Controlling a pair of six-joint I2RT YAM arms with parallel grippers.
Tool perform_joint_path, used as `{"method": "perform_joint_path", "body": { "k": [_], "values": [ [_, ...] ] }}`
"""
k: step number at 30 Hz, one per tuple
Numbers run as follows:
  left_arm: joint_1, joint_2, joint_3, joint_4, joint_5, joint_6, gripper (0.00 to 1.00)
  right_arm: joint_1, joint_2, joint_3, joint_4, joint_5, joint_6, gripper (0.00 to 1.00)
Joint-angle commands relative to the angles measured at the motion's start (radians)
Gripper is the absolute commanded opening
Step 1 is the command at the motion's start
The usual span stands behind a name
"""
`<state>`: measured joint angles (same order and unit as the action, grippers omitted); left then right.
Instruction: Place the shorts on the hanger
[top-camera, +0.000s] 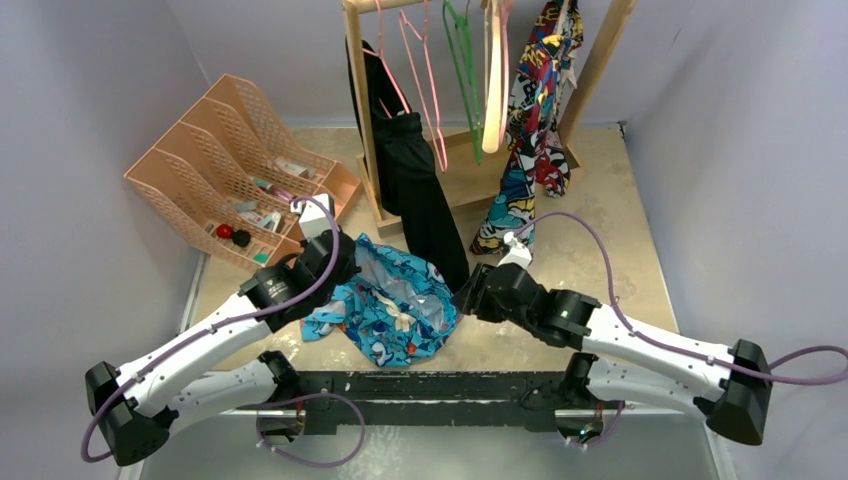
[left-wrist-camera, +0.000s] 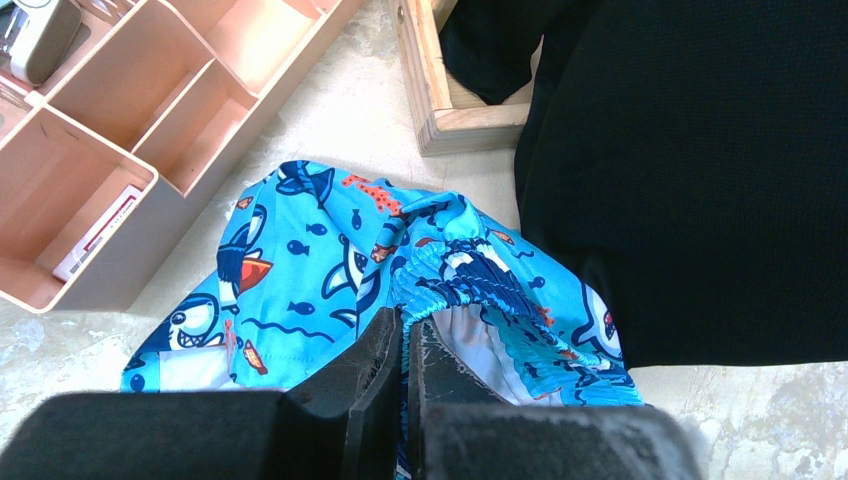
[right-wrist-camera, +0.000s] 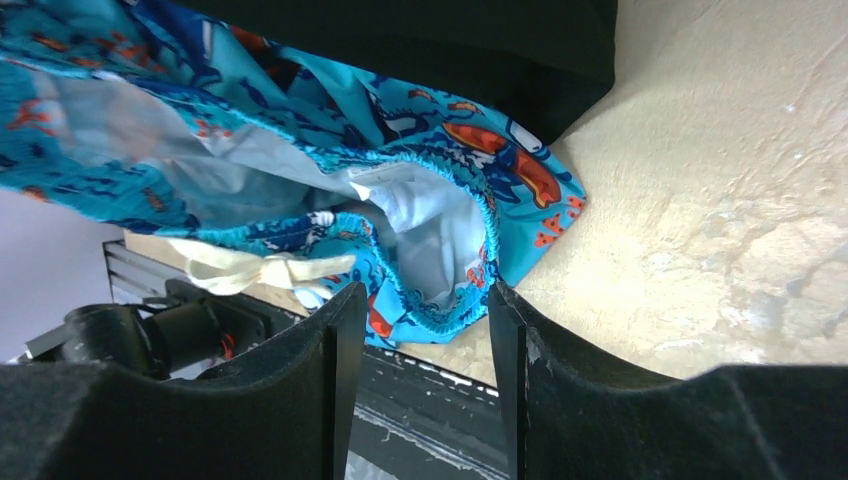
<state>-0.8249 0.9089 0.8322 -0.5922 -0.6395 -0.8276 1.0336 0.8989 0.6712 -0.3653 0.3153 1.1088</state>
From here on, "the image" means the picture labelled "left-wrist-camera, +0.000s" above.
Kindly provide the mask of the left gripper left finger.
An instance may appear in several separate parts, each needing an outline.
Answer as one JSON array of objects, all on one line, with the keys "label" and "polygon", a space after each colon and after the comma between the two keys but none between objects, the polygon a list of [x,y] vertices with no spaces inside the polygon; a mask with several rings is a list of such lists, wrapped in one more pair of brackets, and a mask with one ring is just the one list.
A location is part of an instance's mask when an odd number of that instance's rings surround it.
[{"label": "left gripper left finger", "polygon": [[307,381],[272,390],[75,393],[42,403],[2,452],[5,479],[391,479],[397,312]]}]

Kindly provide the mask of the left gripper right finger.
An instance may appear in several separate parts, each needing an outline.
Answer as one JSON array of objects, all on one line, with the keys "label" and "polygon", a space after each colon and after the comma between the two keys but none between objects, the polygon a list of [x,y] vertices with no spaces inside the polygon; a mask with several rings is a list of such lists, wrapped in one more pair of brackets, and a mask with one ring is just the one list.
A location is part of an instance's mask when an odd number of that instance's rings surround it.
[{"label": "left gripper right finger", "polygon": [[687,432],[650,406],[514,406],[451,354],[432,321],[409,339],[415,479],[699,479]]}]

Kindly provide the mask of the blue shark print shorts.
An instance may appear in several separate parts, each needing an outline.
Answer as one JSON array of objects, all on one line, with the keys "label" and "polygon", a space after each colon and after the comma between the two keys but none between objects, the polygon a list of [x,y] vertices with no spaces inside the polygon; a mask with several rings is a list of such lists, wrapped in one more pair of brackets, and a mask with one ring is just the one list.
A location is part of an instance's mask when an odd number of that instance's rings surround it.
[{"label": "blue shark print shorts", "polygon": [[215,270],[132,355],[126,393],[289,390],[381,309],[434,322],[449,351],[513,405],[639,406],[603,299],[456,192],[405,189],[309,161],[247,188]]}]

